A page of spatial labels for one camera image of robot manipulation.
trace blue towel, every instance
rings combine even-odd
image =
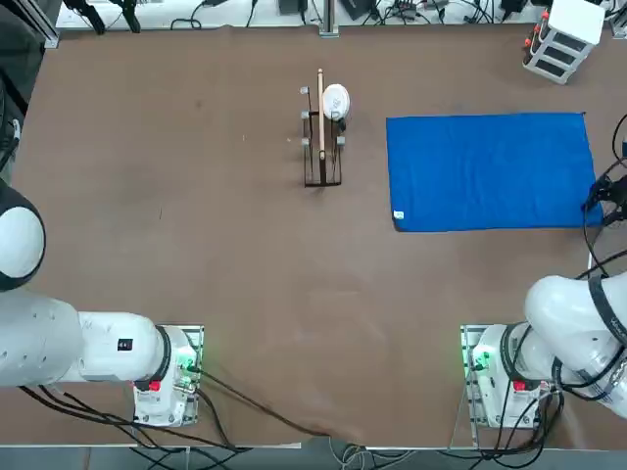
[[[595,182],[579,113],[390,117],[387,145],[400,231],[580,227]]]

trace cable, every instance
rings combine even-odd
[[[150,462],[153,462],[153,464],[152,464],[150,467],[148,467],[148,470],[150,470],[150,469],[152,469],[152,468],[155,468],[155,467],[165,468],[166,470],[176,470],[175,468],[173,468],[173,467],[169,467],[169,466],[165,465],[165,463],[162,463],[166,457],[169,457],[169,456],[170,456],[170,454],[169,454],[169,453],[167,453],[166,455],[163,455],[161,458],[159,458],[159,459],[157,459],[157,460],[156,460],[156,459],[154,459],[153,457],[151,457],[151,456],[149,456],[149,455],[146,455],[146,454],[145,454],[145,453],[143,453],[143,452],[140,452],[140,451],[139,451],[139,450],[137,450],[136,448],[129,447],[128,449],[129,449],[131,452],[136,453],[137,455],[141,455],[141,456],[142,456],[142,457],[144,457],[146,460],[148,460],[148,461],[150,461]]]
[[[251,448],[242,448],[237,453],[233,453],[232,455],[229,455],[228,457],[222,459],[221,461],[216,462],[214,465],[210,465],[209,467],[201,467],[198,470],[213,470],[214,468],[217,468],[217,467],[222,467],[223,468],[224,464],[226,462],[228,462],[231,458],[236,457],[240,453],[248,452],[250,450],[252,450],[252,449]]]
[[[603,276],[609,277],[609,274],[607,274],[607,271],[605,270],[605,267],[601,264],[601,262],[597,258],[597,254],[595,253],[595,248],[593,247],[593,244],[591,243],[590,239],[588,238],[588,210],[587,209],[584,209],[583,232],[584,232],[584,241],[586,242],[586,247],[588,247],[588,252],[590,253],[590,256],[592,257],[593,261],[595,262],[595,265],[599,267],[599,270],[601,271]]]
[[[280,421],[281,423],[289,426],[290,428],[293,428],[293,429],[295,429],[297,431],[300,431],[301,433],[309,434],[310,436],[325,437],[325,438],[328,437],[328,434],[326,434],[326,433],[321,433],[319,431],[315,431],[313,429],[306,428],[305,426],[301,426],[300,424],[297,424],[294,421],[291,421],[291,420],[287,419],[286,417],[280,415],[279,413],[277,413],[273,409],[271,409],[271,408],[269,408],[269,407],[259,403],[258,401],[255,401],[255,400],[247,397],[246,395],[242,394],[241,392],[235,390],[233,387],[231,387],[230,385],[224,383],[218,377],[216,377],[215,375],[210,374],[209,372],[205,372],[204,370],[199,369],[198,367],[194,367],[194,366],[187,367],[187,370],[189,370],[190,372],[199,373],[199,374],[207,377],[208,379],[216,382],[217,384],[219,384],[220,386],[224,387],[229,392],[231,392],[233,395],[236,395],[237,397],[239,397],[243,401],[246,401],[248,404],[251,404],[253,407],[257,408],[260,411],[263,411],[268,416],[271,416],[272,418]]]
[[[201,8],[208,6],[208,3],[206,0],[203,0],[201,3],[199,3],[196,8],[194,8],[194,11],[192,12],[191,17],[189,18],[176,18],[174,20],[172,20],[172,22],[169,24],[169,29],[173,30],[174,29],[174,25],[177,23],[189,23],[189,25],[191,26],[192,29],[202,29],[203,28],[203,24],[200,23],[198,20],[196,20],[194,17],[196,16],[196,13],[198,12],[198,10],[200,10]]]
[[[255,7],[257,6],[258,1],[259,0],[251,1],[251,14],[248,16],[248,20],[246,21],[246,27],[249,27],[251,25],[251,21],[253,20],[253,14],[255,13]]]
[[[477,5],[476,3],[469,2],[468,0],[455,0],[455,1],[465,3],[466,5],[470,5],[471,7],[474,7],[476,9],[475,13],[477,11],[481,12],[483,18],[486,19],[486,23],[492,23],[492,24],[494,23],[494,17],[490,17],[490,15],[488,15],[488,13],[483,8],[481,8],[481,5]]]
[[[315,15],[317,16],[317,20],[320,23],[323,23],[322,16],[320,15],[320,11],[317,9],[317,5],[315,4],[315,0],[312,0],[312,5],[313,5],[313,10],[315,11]]]
[[[77,399],[76,397],[70,396],[70,394],[68,394],[70,397],[72,397],[73,400],[75,400],[76,402],[78,402],[78,404],[80,404],[81,406],[75,406],[71,403],[67,403],[61,399],[58,399],[57,397],[55,397],[53,394],[51,394],[48,389],[42,385],[39,386],[39,390],[41,390],[44,395],[46,397],[48,397],[50,400],[52,400],[53,402],[60,404],[60,405],[64,405],[67,408],[70,409],[76,409],[76,410],[87,410],[90,411],[93,414],[97,414],[99,416],[101,416],[103,419],[108,420],[111,424],[113,424],[117,429],[119,429],[120,431],[122,431],[123,433],[125,433],[127,436],[129,436],[133,441],[135,441],[136,443],[138,443],[141,447],[145,447],[145,448],[150,448],[150,449],[159,449],[162,450],[163,452],[165,452],[166,454],[163,455],[159,460],[154,460],[151,457],[149,457],[148,455],[140,452],[137,449],[131,448],[130,450],[137,453],[138,455],[141,455],[142,457],[144,457],[145,459],[149,460],[152,462],[152,465],[149,468],[154,468],[156,466],[162,467],[162,468],[166,468],[168,470],[173,470],[171,467],[168,467],[167,465],[164,465],[162,463],[162,461],[170,456],[173,453],[178,453],[180,452],[180,450],[169,450],[166,449],[164,447],[159,446],[157,443],[155,443],[155,441],[152,440],[152,438],[150,436],[148,436],[148,434],[146,432],[144,432],[143,430],[138,430],[140,431],[145,437],[146,439],[148,439],[149,442],[151,442],[151,444],[153,444],[153,446],[147,446],[144,443],[142,443],[139,439],[137,439],[135,436],[133,436],[130,432],[128,432],[127,430],[125,430],[122,426],[119,425],[115,425],[109,418],[113,417],[116,419],[121,419],[116,415],[108,415],[107,413],[101,413],[99,411],[97,411],[96,409],[92,408],[91,406],[88,406],[86,403],[80,401],[79,399]]]
[[[592,274],[593,272],[595,272],[597,269],[600,268],[600,266],[605,266],[606,264],[609,264],[610,262],[615,261],[615,260],[620,259],[620,258],[623,258],[625,256],[627,256],[627,250],[622,250],[620,252],[617,252],[617,253],[613,254],[611,257],[607,257],[607,258],[603,259],[599,264],[595,264],[590,269],[585,270],[584,272],[579,274],[577,277],[575,277],[575,279],[576,280],[581,280],[584,277],[587,277],[590,274]]]
[[[513,359],[511,360],[511,364],[514,370],[516,368],[516,362],[518,361],[518,356],[520,355],[520,352],[522,351],[522,344],[527,339],[527,336],[529,336],[529,333],[531,333],[531,325],[527,326],[527,328],[525,329],[525,332],[520,337],[520,341],[518,342],[516,351],[513,354]],[[501,444],[501,436],[503,435],[503,427],[504,427],[505,416],[506,416],[507,399],[509,398],[509,389],[511,389],[511,378],[507,380],[506,397],[503,401],[503,409],[501,411],[501,423],[499,423],[499,434],[497,436],[497,443],[494,444],[494,451],[499,450],[499,445]]]
[[[75,406],[71,403],[68,403],[66,401],[63,401],[62,399],[58,399],[57,397],[55,397],[53,394],[50,393],[50,391],[43,385],[39,386],[39,390],[41,390],[43,392],[43,394],[48,397],[48,399],[50,399],[51,401],[53,401],[54,403],[60,405],[60,406],[64,406],[66,408],[69,409],[73,409],[76,411],[85,411],[85,412],[90,412],[91,414],[96,414],[98,416],[100,416],[101,418],[105,419],[105,420],[109,420],[110,423],[115,426],[116,428],[118,428],[120,431],[122,431],[123,433],[125,433],[127,436],[129,436],[133,441],[135,441],[137,444],[139,444],[142,447],[146,447],[146,448],[152,448],[152,449],[158,449],[158,450],[162,450],[165,452],[168,452],[168,450],[164,447],[159,446],[143,429],[138,429],[137,431],[140,432],[147,440],[148,442],[152,445],[152,446],[146,446],[144,443],[142,443],[137,437],[133,436],[130,432],[128,432],[127,430],[125,430],[121,425],[116,425],[114,424],[111,419],[109,418],[113,418],[116,419],[118,421],[125,421],[123,418],[120,418],[119,416],[116,416],[115,414],[109,414],[109,413],[101,413],[100,411],[95,410],[94,408],[88,406],[87,404],[83,403],[82,401],[80,401],[79,399],[77,399],[76,397],[72,396],[71,394],[64,394],[66,397],[68,397],[71,400],[76,401],[80,406]]]
[[[164,447],[161,447],[161,446],[157,445],[152,440],[152,438],[150,438],[150,436],[148,436],[145,433],[145,431],[143,429],[140,429],[140,428],[147,427],[147,428],[150,428],[150,429],[155,429],[157,431],[165,432],[167,434],[174,433],[176,436],[179,436],[179,437],[182,437],[182,438],[185,438],[185,439],[190,439],[190,440],[194,440],[194,441],[203,442],[204,444],[210,444],[212,446],[213,445],[217,445],[218,447],[227,448],[227,447],[222,446],[220,444],[211,444],[211,441],[208,441],[208,440],[204,440],[204,439],[201,439],[201,438],[196,438],[194,436],[187,436],[187,435],[182,434],[182,433],[176,433],[176,432],[173,432],[172,430],[167,429],[167,428],[160,428],[160,427],[156,427],[156,426],[150,426],[150,425],[146,425],[146,424],[143,424],[143,423],[135,423],[135,422],[128,421],[128,420],[125,420],[123,418],[120,418],[119,416],[116,416],[115,414],[112,414],[112,413],[102,413],[102,412],[92,408],[91,406],[87,405],[86,403],[82,402],[81,400],[77,399],[76,397],[72,396],[71,394],[63,393],[63,395],[65,397],[68,397],[71,400],[75,400],[76,402],[78,402],[81,405],[81,406],[75,406],[75,405],[72,405],[71,403],[63,401],[62,399],[58,399],[58,398],[54,397],[54,395],[50,394],[50,392],[47,391],[47,389],[45,387],[40,386],[39,388],[44,392],[44,394],[47,397],[49,397],[53,402],[59,404],[60,406],[47,401],[43,397],[40,397],[38,394],[36,394],[34,391],[32,391],[31,389],[29,389],[27,387],[20,387],[20,389],[23,392],[25,392],[27,395],[29,395],[33,399],[39,401],[41,404],[43,404],[46,407],[54,409],[55,411],[59,411],[62,414],[67,414],[69,416],[73,416],[73,417],[77,417],[79,419],[83,419],[85,421],[96,422],[96,423],[99,423],[99,424],[112,425],[112,426],[120,429],[121,431],[123,431],[127,436],[129,436],[133,441],[138,443],[140,446],[145,447],[145,448],[149,448],[149,449],[159,449],[161,451],[164,451],[167,454],[164,457],[166,457],[166,456],[168,456],[168,455],[170,455],[172,453],[178,453],[178,452],[180,452],[180,450],[178,450],[178,449],[174,449],[174,450],[167,449],[167,448],[164,448]],[[102,420],[94,418],[93,416],[83,415],[81,413],[77,413],[74,410],[80,410],[80,411],[83,411],[85,413],[96,414],[96,415],[100,416],[102,418]],[[146,446],[144,443],[142,443],[140,440],[138,440],[135,436],[130,434],[127,430],[125,430],[121,426],[130,426],[131,428],[133,428],[133,429],[137,430],[138,432],[142,433],[151,443],[154,443],[154,446]],[[230,470],[226,465],[224,465],[224,462],[226,462],[227,460],[229,460],[230,458],[232,458],[232,457],[234,457],[236,455],[239,455],[240,453],[244,453],[244,452],[247,452],[247,451],[250,450],[249,448],[242,448],[242,449],[236,449],[236,450],[230,449],[233,452],[232,455],[229,455],[229,457],[224,459],[224,460],[218,460],[213,455],[211,455],[211,454],[209,454],[207,452],[204,452],[204,451],[202,451],[202,450],[200,450],[198,448],[191,447],[190,449],[191,449],[191,451],[193,451],[195,453],[200,453],[200,454],[204,455],[205,457],[209,458],[214,463],[214,465],[212,465],[210,468],[221,467],[224,470]],[[142,456],[145,456],[143,453],[141,453],[139,451],[137,451],[135,453],[138,453],[138,454],[140,454]],[[146,456],[146,457],[154,465],[167,468],[168,470],[173,470],[173,469],[171,469],[171,467],[167,467],[166,465],[161,463],[161,461],[157,461],[157,460],[154,460],[152,458],[148,458],[148,456]]]
[[[218,433],[219,437],[222,439],[222,442],[227,447],[229,447],[230,450],[236,450],[237,447],[228,439],[228,437],[226,436],[226,433],[224,432],[224,428],[222,427],[222,423],[219,420],[219,416],[217,415],[217,410],[216,410],[216,407],[214,406],[214,403],[211,401],[209,396],[205,392],[203,392],[202,390],[198,389],[196,391],[196,394],[209,407],[209,410],[211,411],[212,416],[214,417],[214,423],[216,424],[217,433]]]
[[[447,457],[458,458],[460,460],[475,460],[477,458],[481,458],[478,455],[455,455],[454,453],[444,452],[443,450],[436,450],[436,452],[445,455]]]
[[[123,13],[123,12],[120,12],[120,14],[118,15],[118,17],[117,17],[115,20],[113,20],[113,21],[112,21],[112,22],[111,22],[111,23],[110,23],[110,24],[109,24],[109,25],[108,25],[105,29],[106,29],[106,30],[111,29],[111,28],[112,28],[112,26],[113,26],[114,24],[116,24],[116,23],[118,22],[118,20],[121,18],[121,14],[122,14],[122,13]]]
[[[623,162],[623,160],[625,160],[625,157],[623,156],[622,158],[620,158],[616,153],[616,137],[618,136],[618,130],[620,129],[620,126],[625,121],[625,119],[627,119],[627,115],[623,116],[618,121],[618,124],[616,124],[616,127],[614,127],[614,132],[611,136],[611,151],[614,154],[614,158],[616,159],[616,161],[619,162],[623,167],[627,168],[627,164]]]
[[[114,423],[111,423],[109,421],[106,421],[106,420],[103,420],[103,419],[98,419],[98,418],[95,418],[95,417],[90,416],[90,415],[84,415],[84,414],[81,414],[81,413],[77,413],[76,411],[72,411],[72,410],[69,410],[69,409],[64,409],[64,408],[62,408],[62,407],[60,407],[60,406],[58,406],[58,405],[56,405],[54,403],[51,403],[51,402],[47,401],[46,399],[40,397],[38,394],[36,394],[35,392],[33,392],[31,389],[29,389],[27,387],[20,387],[20,390],[25,392],[27,395],[29,395],[34,400],[39,401],[41,404],[43,404],[47,408],[54,409],[55,411],[59,411],[60,413],[67,414],[69,416],[73,416],[73,417],[76,417],[76,418],[79,418],[79,419],[83,419],[85,421],[91,421],[91,422],[98,423],[98,424],[106,424],[106,425],[113,425],[113,426],[115,426]],[[179,438],[189,439],[190,441],[196,441],[198,443],[203,443],[203,444],[206,444],[208,446],[221,447],[221,448],[225,448],[225,449],[228,450],[228,447],[226,447],[223,444],[216,443],[214,441],[210,441],[210,440],[204,439],[204,438],[199,438],[197,436],[191,436],[191,435],[188,435],[188,434],[179,433],[179,432],[176,432],[176,431],[174,431],[172,429],[169,429],[169,428],[163,428],[163,427],[159,427],[159,426],[152,426],[152,425],[149,425],[149,424],[146,424],[146,423],[135,423],[135,422],[130,422],[130,421],[126,421],[126,420],[120,420],[116,424],[124,425],[124,426],[131,426],[133,428],[153,429],[155,431],[159,431],[160,433],[170,434],[172,436],[177,436]]]
[[[397,465],[405,460],[407,460],[408,458],[414,456],[417,453],[417,450],[409,450],[404,456],[402,456],[401,458],[393,461],[393,462],[388,462],[388,463],[383,463],[381,465],[375,465],[373,466],[370,470],[383,470],[384,468],[390,468],[393,467],[394,465]]]

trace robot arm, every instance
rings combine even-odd
[[[557,377],[574,385],[584,399],[596,398],[627,418],[627,336],[622,335],[627,273],[590,282],[541,279],[527,295],[525,316],[527,322],[518,325],[489,326],[472,353],[489,425],[499,427],[503,419],[505,427],[512,427],[526,405],[539,398],[542,384],[557,383]],[[536,409],[528,409],[527,427],[533,425]]]
[[[22,286],[45,253],[36,208],[0,180],[0,387],[55,382],[133,383],[135,419],[154,426],[196,421],[202,332],[133,313],[76,311]]]

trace brown mat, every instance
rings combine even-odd
[[[586,252],[576,231],[395,232],[385,118],[586,111],[604,168],[627,98],[625,45],[605,41],[561,87],[522,69],[527,27],[64,40],[46,54],[15,178],[48,228],[30,288],[76,308],[203,323],[212,370],[304,425],[365,445],[447,446],[459,326],[522,319],[531,284],[577,274]],[[352,101],[344,183],[324,191],[301,187],[298,91],[318,67]],[[72,389],[129,412],[122,387]],[[126,442],[2,394],[2,443]],[[627,423],[568,402],[554,446],[625,448]],[[238,443],[303,438],[220,394],[217,405]],[[214,437],[203,418],[185,431]],[[454,444],[470,445],[466,423]]]

